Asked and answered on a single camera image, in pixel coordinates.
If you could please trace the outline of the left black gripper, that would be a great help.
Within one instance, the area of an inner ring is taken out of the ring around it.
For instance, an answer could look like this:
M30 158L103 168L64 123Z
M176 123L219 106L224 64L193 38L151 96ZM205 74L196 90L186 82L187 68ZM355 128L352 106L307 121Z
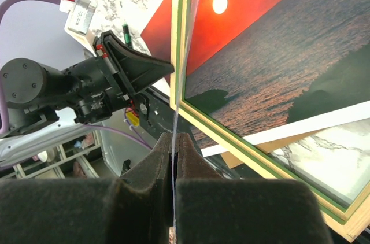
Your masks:
M63 71L73 85L60 98L59 109L73 109L76 123L108 119L130 105L139 92L175 71L170 62L128 47L111 30L96 37L93 46L95 56Z

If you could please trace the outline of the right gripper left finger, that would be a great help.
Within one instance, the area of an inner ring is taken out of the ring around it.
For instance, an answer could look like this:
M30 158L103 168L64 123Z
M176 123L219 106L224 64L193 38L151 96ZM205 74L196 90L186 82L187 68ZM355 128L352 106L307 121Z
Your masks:
M1 181L2 243L168 243L170 133L119 178Z

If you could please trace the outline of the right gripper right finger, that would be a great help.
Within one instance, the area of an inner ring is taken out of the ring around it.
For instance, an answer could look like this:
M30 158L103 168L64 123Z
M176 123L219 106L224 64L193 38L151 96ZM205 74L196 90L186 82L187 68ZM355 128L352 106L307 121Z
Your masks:
M179 243L331 243L317 199L290 179L226 179L176 137Z

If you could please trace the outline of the clear acrylic sheet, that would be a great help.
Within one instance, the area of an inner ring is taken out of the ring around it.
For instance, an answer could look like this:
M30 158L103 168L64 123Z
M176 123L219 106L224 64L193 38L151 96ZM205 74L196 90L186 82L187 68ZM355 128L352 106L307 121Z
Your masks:
M175 191L175 147L179 130L179 110L183 99L186 79L186 66L191 46L199 0L172 0L171 16L171 64L175 72L170 76L170 106L174 110L171 136L171 186L173 227L176 228L176 191Z

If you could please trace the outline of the sunset photo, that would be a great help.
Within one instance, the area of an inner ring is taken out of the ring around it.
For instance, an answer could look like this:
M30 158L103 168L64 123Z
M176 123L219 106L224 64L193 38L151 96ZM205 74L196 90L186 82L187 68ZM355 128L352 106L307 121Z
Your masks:
M369 117L369 0L199 0L184 99L254 145Z

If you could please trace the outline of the green wooden picture frame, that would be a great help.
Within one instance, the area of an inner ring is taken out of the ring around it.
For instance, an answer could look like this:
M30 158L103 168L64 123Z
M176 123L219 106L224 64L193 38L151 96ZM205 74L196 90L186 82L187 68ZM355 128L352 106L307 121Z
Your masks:
M295 174L274 163L264 152L205 116L184 100L180 103L179 114L262 177L266 179L298 179ZM354 241L369 226L369 186L365 186L365 189L347 209L341 208L314 187L311 187L310 190L319 202L321 214L326 224L347 241Z

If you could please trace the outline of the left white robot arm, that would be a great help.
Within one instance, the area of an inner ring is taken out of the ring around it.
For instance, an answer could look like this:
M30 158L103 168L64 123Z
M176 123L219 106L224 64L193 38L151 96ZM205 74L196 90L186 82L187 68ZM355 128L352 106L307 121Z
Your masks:
M61 71L27 58L7 62L1 70L1 113L9 125L1 138L52 125L65 108L83 125L126 107L138 110L144 91L174 71L171 63L130 48L112 31L96 37L93 48L94 56Z

